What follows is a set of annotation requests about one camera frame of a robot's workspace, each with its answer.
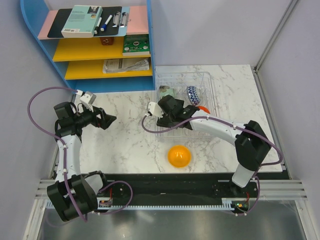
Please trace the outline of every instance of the dish rack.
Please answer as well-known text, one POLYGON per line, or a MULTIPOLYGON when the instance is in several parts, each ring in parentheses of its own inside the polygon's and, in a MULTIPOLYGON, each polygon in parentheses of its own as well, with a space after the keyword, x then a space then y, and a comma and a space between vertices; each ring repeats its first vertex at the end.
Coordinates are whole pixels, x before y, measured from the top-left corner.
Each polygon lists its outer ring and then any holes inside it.
MULTIPOLYGON (((208 72, 165 72, 156 74, 156 102, 160 100, 160 86, 169 86, 175 90, 176 99, 184 100, 183 107, 190 105, 187 87, 195 86, 200 91, 200 106, 206 107, 211 115, 217 116, 217 106, 215 100, 215 88, 208 72)), ((165 130, 167 128, 157 126, 158 118, 155 118, 154 129, 156 131, 165 130)), ((208 133, 192 131, 186 128, 178 128, 172 131, 157 133, 156 137, 159 141, 210 141, 213 136, 208 133)))

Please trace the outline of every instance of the yellow bowl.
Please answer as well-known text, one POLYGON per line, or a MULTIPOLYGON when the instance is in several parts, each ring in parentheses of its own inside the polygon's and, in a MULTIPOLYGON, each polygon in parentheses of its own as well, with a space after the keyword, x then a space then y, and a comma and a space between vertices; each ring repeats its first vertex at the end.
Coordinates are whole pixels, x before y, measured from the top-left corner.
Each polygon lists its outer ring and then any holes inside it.
POLYGON ((175 168, 184 168, 191 161, 191 153, 185 146, 175 145, 168 152, 168 161, 175 168))

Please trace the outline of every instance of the gray floor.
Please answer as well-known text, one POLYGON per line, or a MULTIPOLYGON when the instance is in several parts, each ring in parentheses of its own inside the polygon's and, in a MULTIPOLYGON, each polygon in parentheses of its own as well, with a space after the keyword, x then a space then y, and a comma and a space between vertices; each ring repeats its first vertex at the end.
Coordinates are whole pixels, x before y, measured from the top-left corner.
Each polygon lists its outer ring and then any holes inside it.
POLYGON ((58 226, 58 214, 47 209, 43 219, 39 240, 306 239, 294 202, 261 201, 248 216, 238 217, 218 211, 125 210, 58 226))

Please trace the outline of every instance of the marble surface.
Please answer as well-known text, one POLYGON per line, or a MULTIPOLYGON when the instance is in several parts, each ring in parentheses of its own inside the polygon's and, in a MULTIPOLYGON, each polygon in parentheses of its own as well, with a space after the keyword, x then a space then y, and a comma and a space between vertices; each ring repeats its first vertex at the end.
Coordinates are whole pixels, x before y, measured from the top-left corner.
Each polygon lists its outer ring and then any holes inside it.
MULTIPOLYGON (((209 72, 216 94, 216 113, 224 119, 247 123, 257 121, 273 141, 256 83, 249 65, 160 66, 157 73, 209 72)), ((100 93, 94 105, 117 120, 107 130, 87 126, 83 129, 80 150, 82 173, 225 173, 238 165, 234 146, 219 138, 208 142, 159 142, 145 132, 141 120, 156 91, 100 93), (177 144, 187 146, 192 154, 185 168, 174 168, 167 160, 169 149, 177 144)), ((145 125, 154 128, 154 119, 145 125)), ((264 163, 275 162, 278 155, 271 150, 264 163)), ((280 164, 265 166, 261 172, 281 172, 280 164)))

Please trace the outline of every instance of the table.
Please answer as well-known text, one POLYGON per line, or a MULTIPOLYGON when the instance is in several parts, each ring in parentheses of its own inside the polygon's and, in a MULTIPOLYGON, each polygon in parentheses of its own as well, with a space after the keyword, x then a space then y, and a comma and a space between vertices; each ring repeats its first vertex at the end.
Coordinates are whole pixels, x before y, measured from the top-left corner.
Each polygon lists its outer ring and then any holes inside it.
MULTIPOLYGON (((247 123, 257 121, 273 142, 258 89, 249 65, 157 66, 157 73, 208 72, 218 99, 218 116, 247 123)), ((80 150, 82 173, 101 170, 103 173, 230 173, 237 168, 235 147, 219 138, 209 142, 159 142, 145 132, 141 120, 149 101, 156 100, 156 91, 99 93, 94 105, 103 108, 117 120, 107 130, 87 126, 83 129, 80 150), (177 144, 188 147, 192 154, 185 168, 174 168, 167 160, 169 149, 177 144)), ((147 128, 154 119, 147 118, 147 128)), ((264 163, 275 162, 272 149, 264 163)), ((261 172, 281 172, 280 164, 264 166, 261 172)))

